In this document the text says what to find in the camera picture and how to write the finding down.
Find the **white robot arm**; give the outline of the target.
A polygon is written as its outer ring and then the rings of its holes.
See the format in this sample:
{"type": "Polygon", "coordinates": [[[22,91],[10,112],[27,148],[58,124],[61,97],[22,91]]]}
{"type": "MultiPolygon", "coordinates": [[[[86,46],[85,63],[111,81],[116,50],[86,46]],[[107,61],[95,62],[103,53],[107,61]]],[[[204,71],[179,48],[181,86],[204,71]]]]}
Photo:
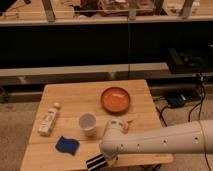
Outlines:
{"type": "Polygon", "coordinates": [[[98,171],[120,154],[213,154],[213,120],[187,122],[141,133],[124,133],[122,120],[109,120],[99,149],[99,155],[86,161],[88,171],[98,171]]]}

